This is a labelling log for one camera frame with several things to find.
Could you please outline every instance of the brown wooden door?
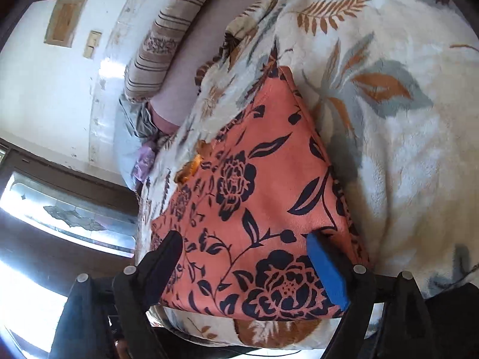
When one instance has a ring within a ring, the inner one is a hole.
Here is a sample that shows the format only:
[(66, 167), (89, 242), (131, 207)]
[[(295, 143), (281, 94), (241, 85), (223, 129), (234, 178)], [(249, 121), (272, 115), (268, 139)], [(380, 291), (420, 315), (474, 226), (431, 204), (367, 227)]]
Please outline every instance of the brown wooden door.
[[(0, 164), (0, 196), (16, 172), (55, 190), (130, 215), (137, 215), (133, 192), (39, 161), (15, 149)], [(0, 260), (39, 285), (67, 296), (80, 273), (114, 276), (132, 260), (51, 235), (0, 208)]]

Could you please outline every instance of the light switch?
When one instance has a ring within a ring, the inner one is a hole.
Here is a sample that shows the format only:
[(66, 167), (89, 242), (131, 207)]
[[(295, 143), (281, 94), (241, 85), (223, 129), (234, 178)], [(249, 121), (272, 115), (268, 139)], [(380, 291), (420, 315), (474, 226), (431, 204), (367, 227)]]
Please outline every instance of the light switch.
[(95, 48), (100, 44), (101, 32), (90, 31), (83, 56), (92, 59)]

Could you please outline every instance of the floral pattern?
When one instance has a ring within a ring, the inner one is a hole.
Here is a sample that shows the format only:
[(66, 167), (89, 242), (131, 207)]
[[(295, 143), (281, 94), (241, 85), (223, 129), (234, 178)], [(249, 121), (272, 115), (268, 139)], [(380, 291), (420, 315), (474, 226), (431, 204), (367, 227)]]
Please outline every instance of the floral pattern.
[(219, 215), (228, 220), (254, 192), (256, 167), (246, 162), (244, 151), (230, 156), (221, 168), (221, 178), (217, 183), (216, 202), (220, 204)]
[(251, 102), (215, 140), (197, 144), (199, 165), (152, 223), (153, 248), (170, 230), (184, 239), (164, 306), (245, 320), (338, 317), (304, 254), (305, 234), (320, 229), (367, 263), (301, 94), (276, 57), (275, 44), (245, 94), (256, 93)]

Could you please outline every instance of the blue gripper pad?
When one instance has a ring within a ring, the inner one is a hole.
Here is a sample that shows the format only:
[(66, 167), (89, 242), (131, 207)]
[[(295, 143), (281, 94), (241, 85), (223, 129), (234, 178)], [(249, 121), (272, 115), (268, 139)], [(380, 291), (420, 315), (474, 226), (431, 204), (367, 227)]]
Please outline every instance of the blue gripper pad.
[(306, 248), (330, 301), (345, 311), (350, 304), (347, 286), (352, 280), (352, 263), (319, 230), (307, 235)]

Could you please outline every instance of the bed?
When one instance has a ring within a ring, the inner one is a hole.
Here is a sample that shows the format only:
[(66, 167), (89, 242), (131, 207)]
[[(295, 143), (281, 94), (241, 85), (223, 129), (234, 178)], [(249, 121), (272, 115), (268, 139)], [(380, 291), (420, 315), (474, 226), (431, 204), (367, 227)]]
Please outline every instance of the bed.
[[(181, 8), (187, 21), (202, 4), (193, 5)], [(169, 0), (159, 17), (176, 8)], [(374, 271), (411, 271), (425, 298), (479, 285), (479, 40), (466, 11), (452, 0), (257, 0), (228, 24), (220, 53), (199, 79), (191, 77), (200, 93), (179, 130), (161, 140), (141, 193), (137, 261), (155, 246), (152, 223), (167, 210), (175, 175), (195, 158), (197, 142), (217, 138), (272, 66), (287, 66)], [(163, 24), (156, 21), (130, 64), (125, 94), (132, 102), (161, 92), (182, 47), (188, 26), (162, 32)], [(136, 68), (139, 58), (154, 61), (147, 75)], [(377, 306), (370, 333), (380, 314)], [(235, 319), (162, 305), (149, 316), (198, 344), (276, 349), (325, 348), (339, 323)]]

